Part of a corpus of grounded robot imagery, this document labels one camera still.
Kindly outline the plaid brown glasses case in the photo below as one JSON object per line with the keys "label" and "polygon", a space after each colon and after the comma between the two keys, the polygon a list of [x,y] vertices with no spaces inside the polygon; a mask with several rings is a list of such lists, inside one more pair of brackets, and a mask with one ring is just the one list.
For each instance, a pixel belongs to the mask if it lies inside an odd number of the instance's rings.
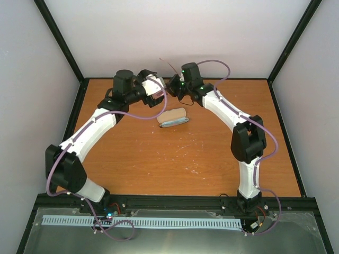
{"label": "plaid brown glasses case", "polygon": [[187,117],[186,110],[185,108],[180,107],[163,112],[160,116],[157,117],[157,122],[161,124],[165,121],[171,121],[182,117]]}

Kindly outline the light blue cleaning cloth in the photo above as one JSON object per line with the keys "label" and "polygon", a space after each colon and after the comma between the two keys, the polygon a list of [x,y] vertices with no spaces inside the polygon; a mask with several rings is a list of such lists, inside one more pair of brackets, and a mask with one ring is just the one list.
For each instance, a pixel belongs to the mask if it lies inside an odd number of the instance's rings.
{"label": "light blue cleaning cloth", "polygon": [[179,119],[171,120],[171,121],[165,121],[159,125],[160,128],[169,128],[173,126],[177,126],[180,124],[187,123],[189,121],[188,117],[182,117]]}

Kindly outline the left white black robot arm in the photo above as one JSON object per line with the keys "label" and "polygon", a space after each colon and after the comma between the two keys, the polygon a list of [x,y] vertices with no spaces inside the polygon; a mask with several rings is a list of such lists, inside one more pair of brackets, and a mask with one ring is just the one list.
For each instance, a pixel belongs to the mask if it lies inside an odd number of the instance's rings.
{"label": "left white black robot arm", "polygon": [[[99,213],[110,207],[110,192],[90,180],[82,163],[94,145],[121,119],[130,116],[129,106],[143,101],[149,107],[167,102],[163,78],[147,69],[134,75],[130,70],[119,70],[113,78],[113,86],[93,115],[70,138],[58,146],[46,149],[46,192],[49,196],[74,194],[92,201],[91,206]],[[51,185],[63,188],[58,194]]]}

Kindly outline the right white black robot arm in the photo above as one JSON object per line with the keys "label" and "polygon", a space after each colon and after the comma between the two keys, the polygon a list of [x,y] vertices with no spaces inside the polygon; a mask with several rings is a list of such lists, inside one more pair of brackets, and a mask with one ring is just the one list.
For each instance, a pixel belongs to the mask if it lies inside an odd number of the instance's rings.
{"label": "right white black robot arm", "polygon": [[226,100],[216,85],[204,82],[195,62],[184,64],[181,73],[170,78],[166,88],[178,99],[189,96],[231,130],[230,149],[240,171],[237,207],[244,214],[253,211],[262,197],[258,184],[260,159],[266,148],[262,118],[244,113]]}

